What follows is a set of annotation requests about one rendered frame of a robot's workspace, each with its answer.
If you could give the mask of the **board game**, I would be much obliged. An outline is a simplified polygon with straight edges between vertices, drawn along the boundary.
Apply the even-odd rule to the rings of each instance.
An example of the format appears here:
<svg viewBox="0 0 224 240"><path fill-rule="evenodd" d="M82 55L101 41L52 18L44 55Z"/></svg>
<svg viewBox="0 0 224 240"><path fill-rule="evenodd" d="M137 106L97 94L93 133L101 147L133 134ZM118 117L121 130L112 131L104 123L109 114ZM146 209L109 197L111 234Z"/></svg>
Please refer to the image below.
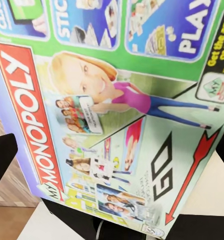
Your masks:
<svg viewBox="0 0 224 240"><path fill-rule="evenodd" d="M31 194L165 240L224 135L224 0L0 0L0 121Z"/></svg>

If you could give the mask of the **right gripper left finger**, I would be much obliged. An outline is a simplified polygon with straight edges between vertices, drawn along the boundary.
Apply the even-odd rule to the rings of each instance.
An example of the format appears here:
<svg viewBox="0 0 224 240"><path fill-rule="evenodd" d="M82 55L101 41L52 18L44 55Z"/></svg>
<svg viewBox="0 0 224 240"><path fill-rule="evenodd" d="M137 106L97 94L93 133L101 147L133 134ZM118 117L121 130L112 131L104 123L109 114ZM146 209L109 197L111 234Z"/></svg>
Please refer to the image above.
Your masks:
<svg viewBox="0 0 224 240"><path fill-rule="evenodd" d="M14 133L0 136L0 180L18 152Z"/></svg>

